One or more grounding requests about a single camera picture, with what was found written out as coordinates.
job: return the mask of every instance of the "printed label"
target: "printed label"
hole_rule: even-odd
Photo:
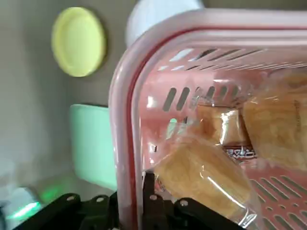
[[[247,160],[257,158],[254,149],[251,146],[226,146],[225,152],[238,160]]]

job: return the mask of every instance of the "metal screw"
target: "metal screw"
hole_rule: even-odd
[[[70,197],[68,197],[66,200],[67,201],[71,201],[71,200],[73,200],[75,197],[74,196],[70,196]]]
[[[151,195],[149,198],[150,198],[151,200],[156,200],[156,199],[157,199],[157,196],[156,196],[156,195]]]
[[[188,204],[189,204],[189,203],[188,203],[186,200],[181,200],[181,201],[180,201],[180,205],[183,206],[183,207],[184,207],[184,206],[188,206]]]
[[[99,197],[99,198],[96,199],[96,201],[97,202],[102,202],[102,201],[104,201],[104,198],[103,197]]]

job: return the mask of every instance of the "bread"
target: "bread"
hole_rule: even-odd
[[[240,167],[220,147],[183,139],[154,169],[166,190],[175,198],[191,197],[226,218],[244,215],[251,190]]]
[[[307,90],[258,94],[243,109],[256,153],[283,166],[307,170]]]
[[[250,145],[237,109],[198,105],[196,114],[201,124],[201,135],[207,140],[223,146]]]

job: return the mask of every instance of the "pink plastic crate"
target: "pink plastic crate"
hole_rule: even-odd
[[[191,11],[138,39],[118,64],[109,98],[123,226],[141,229],[142,156],[158,146],[170,119],[180,122],[193,114],[198,87],[227,105],[252,93],[272,71],[307,67],[306,51],[305,12]],[[264,201],[268,229],[307,229],[305,174],[268,165],[248,176]]]

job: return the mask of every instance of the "mint green object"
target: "mint green object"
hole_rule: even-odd
[[[108,108],[74,104],[70,109],[76,174],[91,183],[117,190]]]

